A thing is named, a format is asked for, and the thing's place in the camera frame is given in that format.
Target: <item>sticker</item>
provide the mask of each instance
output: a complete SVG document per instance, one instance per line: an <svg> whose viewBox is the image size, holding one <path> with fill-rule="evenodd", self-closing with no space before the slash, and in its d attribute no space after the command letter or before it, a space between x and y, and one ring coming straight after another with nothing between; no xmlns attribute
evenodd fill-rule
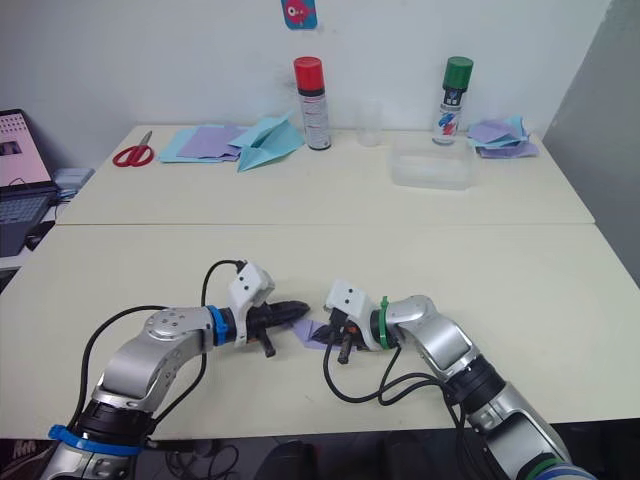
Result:
<svg viewBox="0 0 640 480"><path fill-rule="evenodd" d="M313 30L318 26L315 0L281 0L284 23L291 30Z"/></svg>

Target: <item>laptop keyboard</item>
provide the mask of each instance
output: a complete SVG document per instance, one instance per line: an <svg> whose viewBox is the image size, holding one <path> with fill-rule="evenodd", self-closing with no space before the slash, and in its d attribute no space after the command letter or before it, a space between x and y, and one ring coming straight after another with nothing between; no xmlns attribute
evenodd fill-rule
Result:
<svg viewBox="0 0 640 480"><path fill-rule="evenodd" d="M30 222L47 202L47 197L16 198L0 202L0 224Z"/></svg>

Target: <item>purple paper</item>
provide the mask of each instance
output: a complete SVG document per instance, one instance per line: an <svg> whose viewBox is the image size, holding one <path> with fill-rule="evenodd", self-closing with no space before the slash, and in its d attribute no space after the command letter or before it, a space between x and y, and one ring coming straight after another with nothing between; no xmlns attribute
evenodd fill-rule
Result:
<svg viewBox="0 0 640 480"><path fill-rule="evenodd" d="M501 148L478 147L478 153L483 158L518 158L534 157L538 155L538 147L529 141L520 142L517 145Z"/></svg>
<svg viewBox="0 0 640 480"><path fill-rule="evenodd" d="M296 334L296 337L300 339L305 348L311 348L313 350L324 350L327 346L324 343L316 342L315 340L311 340L311 336L313 332L315 332L318 328L325 325L324 323L314 322L308 317L301 318L300 320L296 320L292 323L291 328L293 329L293 333ZM340 350L339 345L334 345L333 350Z"/></svg>
<svg viewBox="0 0 640 480"><path fill-rule="evenodd" d="M519 137L518 132L501 120L485 120L469 127L467 136L480 143L491 143L510 135L514 139Z"/></svg>
<svg viewBox="0 0 640 480"><path fill-rule="evenodd" d="M178 152L179 157L189 158L218 158L240 155L240 148L228 143L240 135L244 130L235 125L224 127L199 127L189 141Z"/></svg>

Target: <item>green ring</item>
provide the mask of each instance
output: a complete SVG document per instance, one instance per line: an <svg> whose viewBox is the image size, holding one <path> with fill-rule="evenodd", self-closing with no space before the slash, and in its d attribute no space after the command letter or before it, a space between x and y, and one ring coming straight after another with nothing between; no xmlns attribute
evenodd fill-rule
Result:
<svg viewBox="0 0 640 480"><path fill-rule="evenodd" d="M526 480L533 480L540 473L545 471L547 468L553 467L558 463L562 463L562 461L559 458L548 458L546 460L543 460L538 465L536 465L536 467L533 470L531 470L531 472L529 472L529 475L527 475Z"/></svg>
<svg viewBox="0 0 640 480"><path fill-rule="evenodd" d="M378 329L380 330L380 345L384 350L389 350L389 342L387 342L387 305L389 301L387 297L382 297L380 302L380 311L378 312Z"/></svg>

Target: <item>blue ring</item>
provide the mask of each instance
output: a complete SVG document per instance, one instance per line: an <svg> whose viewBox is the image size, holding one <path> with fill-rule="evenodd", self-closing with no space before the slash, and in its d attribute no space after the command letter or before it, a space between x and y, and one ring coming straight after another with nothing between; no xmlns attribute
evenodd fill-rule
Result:
<svg viewBox="0 0 640 480"><path fill-rule="evenodd" d="M75 436L64 425L54 425L49 430L49 438L60 440L70 447L84 450L85 452L103 453L105 455L116 455L118 457L133 457L142 451L142 447L131 447L128 445L110 445L99 443Z"/></svg>
<svg viewBox="0 0 640 480"><path fill-rule="evenodd" d="M216 346L224 345L225 343L227 343L227 332L229 331L229 327L227 326L227 323L224 321L224 318L222 318L222 314L220 313L220 310L218 310L213 305L207 305L207 308L211 312L211 315L213 315L213 320L216 325L217 341L215 342L215 345Z"/></svg>
<svg viewBox="0 0 640 480"><path fill-rule="evenodd" d="M574 465L568 465L566 463L561 463L559 465L554 465L548 470L543 471L542 473L536 476L535 480L552 480L557 477L562 476L575 476L581 478L587 478L589 480L596 480L596 477L591 475L588 472L585 472L581 468L578 468Z"/></svg>

